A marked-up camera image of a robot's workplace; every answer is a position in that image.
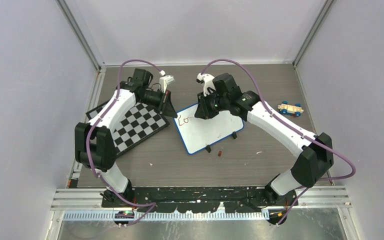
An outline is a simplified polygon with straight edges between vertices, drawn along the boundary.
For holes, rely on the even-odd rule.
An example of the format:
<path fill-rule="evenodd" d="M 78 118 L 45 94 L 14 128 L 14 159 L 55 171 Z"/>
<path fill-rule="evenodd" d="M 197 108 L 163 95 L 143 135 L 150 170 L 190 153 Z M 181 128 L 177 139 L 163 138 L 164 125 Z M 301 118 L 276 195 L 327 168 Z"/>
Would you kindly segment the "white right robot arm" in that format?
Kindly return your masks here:
<path fill-rule="evenodd" d="M 210 120 L 220 112 L 229 112 L 270 134 L 297 158 L 291 169 L 277 175 L 264 187 L 262 194 L 271 205 L 279 205 L 286 194 L 298 187 L 313 187 L 333 166 L 333 154 L 326 149 L 332 147 L 329 135 L 299 129 L 257 93 L 241 91 L 231 74 L 199 73 L 196 81 L 203 86 L 203 91 L 197 94 L 195 118 Z"/>

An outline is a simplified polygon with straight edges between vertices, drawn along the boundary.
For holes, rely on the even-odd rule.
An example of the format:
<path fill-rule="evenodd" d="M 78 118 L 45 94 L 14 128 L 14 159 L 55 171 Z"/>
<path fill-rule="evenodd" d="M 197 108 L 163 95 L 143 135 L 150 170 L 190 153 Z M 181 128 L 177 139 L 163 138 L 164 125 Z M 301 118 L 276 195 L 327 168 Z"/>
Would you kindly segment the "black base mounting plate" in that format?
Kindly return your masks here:
<path fill-rule="evenodd" d="M 226 213 L 256 213 L 266 207 L 285 210 L 294 203 L 296 192 L 285 196 L 269 198 L 264 188 L 256 186 L 231 187 L 136 187 L 127 200 L 137 206 L 139 213 L 150 209 L 152 213 L 214 213 L 223 207 Z"/>

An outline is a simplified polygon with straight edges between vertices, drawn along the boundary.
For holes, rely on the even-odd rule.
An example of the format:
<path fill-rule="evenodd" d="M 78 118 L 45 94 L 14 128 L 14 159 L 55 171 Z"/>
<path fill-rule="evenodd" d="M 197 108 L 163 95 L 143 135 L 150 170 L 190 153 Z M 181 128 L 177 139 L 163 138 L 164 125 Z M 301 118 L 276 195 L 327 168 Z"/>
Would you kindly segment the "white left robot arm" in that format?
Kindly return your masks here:
<path fill-rule="evenodd" d="M 159 71 L 159 90 L 150 83 L 153 75 L 136 68 L 126 81 L 119 80 L 117 87 L 103 109 L 89 122 L 79 122 L 74 128 L 75 160 L 90 169 L 107 190 L 103 196 L 121 207 L 133 205 L 134 190 L 131 181 L 122 174 L 116 164 L 116 146 L 112 132 L 122 117 L 137 103 L 152 107 L 166 117 L 177 117 L 167 89 L 175 79 L 163 70 Z"/>

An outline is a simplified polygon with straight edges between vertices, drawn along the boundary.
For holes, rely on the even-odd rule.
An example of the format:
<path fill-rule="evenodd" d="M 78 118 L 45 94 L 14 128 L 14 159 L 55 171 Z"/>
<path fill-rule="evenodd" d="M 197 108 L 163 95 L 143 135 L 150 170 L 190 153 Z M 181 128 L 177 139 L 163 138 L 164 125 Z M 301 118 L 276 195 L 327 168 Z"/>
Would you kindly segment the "wooden toy car blue wheels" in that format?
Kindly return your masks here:
<path fill-rule="evenodd" d="M 289 115 L 294 117 L 299 117 L 304 112 L 300 103 L 296 103 L 295 105 L 290 105 L 288 104 L 287 101 L 283 101 L 281 104 L 279 104 L 277 106 L 277 109 L 278 109 L 278 112 L 282 115 Z"/>

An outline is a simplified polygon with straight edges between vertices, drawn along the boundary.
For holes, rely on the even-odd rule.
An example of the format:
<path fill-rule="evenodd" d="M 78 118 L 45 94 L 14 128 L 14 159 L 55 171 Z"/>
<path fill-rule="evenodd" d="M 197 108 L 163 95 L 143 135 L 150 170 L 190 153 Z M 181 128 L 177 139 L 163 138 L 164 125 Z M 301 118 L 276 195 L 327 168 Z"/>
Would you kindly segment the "aluminium frame rail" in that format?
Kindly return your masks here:
<path fill-rule="evenodd" d="M 68 25 L 72 29 L 74 35 L 76 36 L 78 42 L 80 43 L 80 46 L 86 53 L 87 57 L 89 58 L 90 62 L 94 66 L 94 68 L 100 72 L 102 67 L 101 64 L 98 62 L 95 54 L 92 51 L 92 48 L 87 42 L 87 39 L 85 35 L 83 34 L 79 24 L 77 23 L 75 16 L 73 15 L 68 3 L 66 0 L 55 0 L 58 7 L 60 8 L 62 14 L 64 15 L 65 19 L 68 22 Z"/>

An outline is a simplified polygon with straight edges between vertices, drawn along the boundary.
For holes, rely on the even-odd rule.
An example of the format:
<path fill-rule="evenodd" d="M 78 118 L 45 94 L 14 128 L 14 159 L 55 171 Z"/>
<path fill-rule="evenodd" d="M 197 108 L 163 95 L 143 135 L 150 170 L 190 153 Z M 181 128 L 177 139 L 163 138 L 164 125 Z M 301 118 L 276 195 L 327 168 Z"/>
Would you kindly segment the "blue framed whiteboard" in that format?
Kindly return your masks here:
<path fill-rule="evenodd" d="M 244 121 L 230 114 L 229 111 L 221 111 L 211 119 L 195 117 L 198 104 L 192 104 L 180 111 L 173 119 L 180 139 L 186 152 L 193 155 L 215 143 L 231 137 L 244 128 Z"/>

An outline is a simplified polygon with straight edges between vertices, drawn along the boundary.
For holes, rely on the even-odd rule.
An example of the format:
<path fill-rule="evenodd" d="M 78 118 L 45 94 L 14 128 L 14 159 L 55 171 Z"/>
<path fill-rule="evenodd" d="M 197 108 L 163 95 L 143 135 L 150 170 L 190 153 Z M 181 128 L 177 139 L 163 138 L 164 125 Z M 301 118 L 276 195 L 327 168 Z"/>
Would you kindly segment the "black white chessboard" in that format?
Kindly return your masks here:
<path fill-rule="evenodd" d="M 169 126 L 165 116 L 151 106 L 137 103 L 128 110 L 112 132 L 116 156 L 120 157 Z"/>

